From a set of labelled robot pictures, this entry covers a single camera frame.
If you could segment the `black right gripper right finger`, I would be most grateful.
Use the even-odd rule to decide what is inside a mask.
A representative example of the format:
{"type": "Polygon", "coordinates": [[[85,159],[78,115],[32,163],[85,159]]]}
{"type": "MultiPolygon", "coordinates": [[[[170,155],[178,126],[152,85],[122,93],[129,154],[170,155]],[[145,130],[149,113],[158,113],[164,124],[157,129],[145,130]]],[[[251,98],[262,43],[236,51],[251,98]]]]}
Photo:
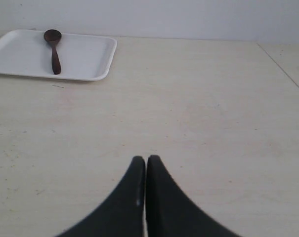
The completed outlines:
{"type": "Polygon", "coordinates": [[[161,158],[151,155],[146,174],[149,237],[237,237],[203,212],[177,185],[161,158]]]}

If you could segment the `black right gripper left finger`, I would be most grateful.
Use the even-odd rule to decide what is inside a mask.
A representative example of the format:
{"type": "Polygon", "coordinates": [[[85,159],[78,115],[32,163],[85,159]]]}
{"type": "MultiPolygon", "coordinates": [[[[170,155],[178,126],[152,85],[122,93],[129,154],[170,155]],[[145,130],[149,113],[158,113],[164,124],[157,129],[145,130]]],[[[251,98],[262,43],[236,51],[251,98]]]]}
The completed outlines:
{"type": "Polygon", "coordinates": [[[87,217],[59,234],[60,237],[142,237],[146,178],[140,156],[131,163],[109,196],[87,217]]]}

